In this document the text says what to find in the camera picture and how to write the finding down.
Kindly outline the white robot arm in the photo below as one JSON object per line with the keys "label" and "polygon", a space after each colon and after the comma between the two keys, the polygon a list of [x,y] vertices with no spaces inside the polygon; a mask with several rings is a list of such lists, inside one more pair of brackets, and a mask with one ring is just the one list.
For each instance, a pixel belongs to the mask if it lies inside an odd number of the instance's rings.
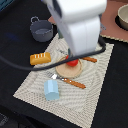
{"label": "white robot arm", "polygon": [[41,0],[74,56],[93,52],[100,34],[100,17],[107,0]]}

